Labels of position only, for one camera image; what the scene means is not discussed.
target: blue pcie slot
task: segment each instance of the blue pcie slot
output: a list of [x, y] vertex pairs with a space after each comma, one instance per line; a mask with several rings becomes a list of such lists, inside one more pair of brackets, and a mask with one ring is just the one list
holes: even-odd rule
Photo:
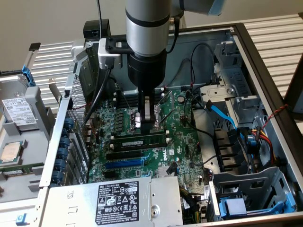
[[130, 159], [126, 161], [118, 161], [118, 162], [107, 162], [105, 163], [106, 169], [115, 169], [115, 168], [123, 168], [130, 166], [144, 166], [144, 159]]

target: warning label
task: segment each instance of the warning label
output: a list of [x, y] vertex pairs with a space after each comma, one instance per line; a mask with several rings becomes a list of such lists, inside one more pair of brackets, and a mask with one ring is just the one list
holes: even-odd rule
[[99, 186], [96, 224], [139, 221], [139, 182]]
[[35, 117], [26, 99], [13, 98], [2, 100], [11, 119], [17, 125], [36, 124]]

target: green circuit board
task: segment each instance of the green circuit board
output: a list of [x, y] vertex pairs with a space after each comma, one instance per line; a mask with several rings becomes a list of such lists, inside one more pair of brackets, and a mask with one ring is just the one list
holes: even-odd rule
[[[201, 162], [201, 153], [196, 151], [196, 144], [198, 143], [197, 132], [187, 125], [184, 126], [180, 120], [180, 116], [184, 116], [184, 105], [179, 104], [177, 98], [179, 96], [185, 97], [185, 92], [180, 90], [173, 90], [172, 93], [160, 105], [162, 117], [166, 116], [172, 110], [172, 102], [174, 102], [174, 111], [165, 120], [158, 129], [154, 131], [169, 130], [169, 137], [171, 142], [165, 144], [164, 147], [143, 149], [146, 162], [144, 166], [133, 166], [115, 168], [106, 170], [105, 163], [108, 162], [106, 154], [111, 153], [110, 141], [111, 135], [114, 132], [120, 136], [127, 136], [138, 133], [134, 130], [130, 133], [130, 111], [135, 109], [116, 109], [112, 103], [106, 101], [102, 107], [96, 112], [100, 116], [101, 123], [98, 125], [99, 129], [103, 130], [103, 137], [100, 139], [100, 145], [91, 146], [91, 168], [89, 171], [89, 183], [103, 182], [109, 180], [119, 180], [135, 177], [151, 176], [161, 177], [166, 169], [175, 161], [178, 165], [178, 181], [180, 186], [185, 186], [190, 192], [202, 193], [203, 183], [199, 184], [199, 176], [202, 175], [203, 170], [199, 166], [194, 166], [190, 163], [189, 156], [186, 155], [186, 145], [189, 151], [194, 155], [196, 162]], [[187, 119], [190, 120], [190, 104], [186, 106]], [[108, 179], [103, 176], [103, 172], [114, 170], [116, 173], [115, 179]]]

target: metal vent grille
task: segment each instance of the metal vent grille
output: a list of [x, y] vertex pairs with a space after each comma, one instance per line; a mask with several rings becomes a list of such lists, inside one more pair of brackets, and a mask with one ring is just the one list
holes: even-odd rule
[[244, 25], [284, 97], [303, 53], [303, 20], [289, 15], [244, 21]]
[[[71, 99], [73, 101], [73, 106], [72, 106], [73, 109], [68, 110], [67, 113], [70, 118], [72, 118], [74, 121], [77, 121], [78, 124], [81, 125], [84, 120], [84, 115], [86, 113], [87, 106], [85, 106], [86, 101], [85, 101], [85, 97], [82, 92], [82, 86], [81, 86], [78, 76], [75, 76], [75, 79], [74, 79], [74, 82], [72, 85]], [[82, 133], [80, 135], [80, 142], [82, 144], [82, 147], [84, 148], [85, 156], [86, 156], [87, 160], [89, 160], [89, 153], [88, 153]]]
[[74, 62], [71, 54], [73, 45], [74, 41], [41, 45], [27, 64], [35, 83], [40, 87], [44, 105], [50, 107], [54, 115], [57, 115], [58, 103], [48, 87], [48, 81], [55, 79], [63, 95], [67, 76], [73, 73]]

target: red wire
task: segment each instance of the red wire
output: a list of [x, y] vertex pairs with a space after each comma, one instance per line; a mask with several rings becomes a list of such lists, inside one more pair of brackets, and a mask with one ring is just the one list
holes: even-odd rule
[[[255, 131], [252, 131], [251, 134], [253, 134], [254, 136], [256, 136], [256, 132]], [[269, 149], [270, 149], [270, 162], [271, 162], [271, 164], [273, 164], [274, 163], [274, 150], [273, 150], [273, 145], [272, 145], [271, 141], [269, 140], [269, 138], [267, 138], [264, 135], [260, 135], [260, 139], [263, 139], [263, 140], [265, 140], [265, 142], [268, 143]]]
[[82, 105], [82, 106], [73, 108], [73, 110], [78, 110], [78, 109], [84, 108], [84, 107], [86, 107], [86, 106], [88, 106], [88, 105], [90, 105], [90, 104], [91, 104], [91, 103], [87, 103], [87, 104], [85, 104], [85, 105]]
[[269, 116], [269, 118], [267, 119], [267, 121], [266, 121], [265, 124], [263, 125], [262, 129], [265, 128], [265, 126], [267, 125], [267, 123], [269, 122], [269, 120], [270, 120], [275, 114], [277, 114], [278, 112], [284, 110], [286, 107], [288, 107], [287, 104], [285, 104], [284, 106], [282, 106], [282, 107], [280, 107], [279, 109], [275, 110], [275, 111]]
[[91, 131], [92, 131], [93, 134], [96, 136], [96, 133], [95, 133], [95, 131], [94, 131], [94, 129], [93, 129], [93, 126], [91, 125], [91, 118], [89, 119], [89, 124], [90, 124], [90, 126], [91, 126]]

